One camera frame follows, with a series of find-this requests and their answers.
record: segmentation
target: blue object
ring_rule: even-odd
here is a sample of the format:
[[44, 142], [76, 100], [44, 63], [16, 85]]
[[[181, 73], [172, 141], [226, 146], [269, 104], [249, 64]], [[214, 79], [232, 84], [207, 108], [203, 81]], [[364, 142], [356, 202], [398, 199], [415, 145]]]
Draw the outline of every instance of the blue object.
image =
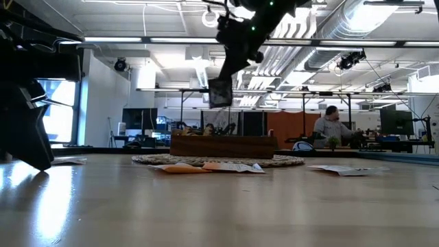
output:
[[377, 141], [399, 141], [398, 137], [377, 137]]
[[306, 141], [298, 141], [294, 144], [293, 151], [314, 151], [314, 147]]

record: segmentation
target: security camera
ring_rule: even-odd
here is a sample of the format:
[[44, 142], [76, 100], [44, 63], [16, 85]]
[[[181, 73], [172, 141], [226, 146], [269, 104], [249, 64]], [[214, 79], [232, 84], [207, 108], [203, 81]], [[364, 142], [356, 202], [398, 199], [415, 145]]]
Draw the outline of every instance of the security camera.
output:
[[128, 66], [126, 65], [126, 58], [118, 58], [117, 62], [115, 63], [115, 70], [119, 72], [124, 72], [128, 69]]

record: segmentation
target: wooden tray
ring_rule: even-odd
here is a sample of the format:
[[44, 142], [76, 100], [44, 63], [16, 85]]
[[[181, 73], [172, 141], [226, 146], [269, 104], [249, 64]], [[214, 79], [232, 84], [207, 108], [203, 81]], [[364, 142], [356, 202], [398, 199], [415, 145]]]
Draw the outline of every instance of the wooden tray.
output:
[[274, 137], [171, 136], [175, 156], [273, 158]]

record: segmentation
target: wooden table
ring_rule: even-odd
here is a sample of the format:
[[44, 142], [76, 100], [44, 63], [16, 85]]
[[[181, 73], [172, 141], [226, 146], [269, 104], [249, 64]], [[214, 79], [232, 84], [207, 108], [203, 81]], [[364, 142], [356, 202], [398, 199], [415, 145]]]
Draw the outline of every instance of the wooden table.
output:
[[130, 155], [87, 155], [47, 173], [0, 165], [2, 246], [438, 246], [439, 169], [354, 158], [307, 165], [386, 166], [339, 177], [305, 166], [267, 174], [168, 175]]

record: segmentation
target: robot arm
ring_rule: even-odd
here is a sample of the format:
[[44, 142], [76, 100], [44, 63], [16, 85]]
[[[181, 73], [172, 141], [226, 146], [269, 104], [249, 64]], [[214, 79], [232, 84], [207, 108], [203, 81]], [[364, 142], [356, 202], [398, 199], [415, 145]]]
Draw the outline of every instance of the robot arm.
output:
[[219, 77], [209, 80], [209, 103], [211, 108], [231, 106], [232, 75], [250, 65], [247, 60], [262, 62], [263, 54], [258, 51], [260, 46], [270, 38], [270, 34], [281, 22], [285, 14], [294, 16], [296, 6], [310, 0], [235, 0], [235, 7], [243, 6], [254, 10], [251, 20], [240, 22], [232, 19], [234, 16], [224, 4], [203, 0], [207, 3], [223, 5], [226, 15], [218, 18], [218, 33], [216, 39], [226, 50], [226, 59]]

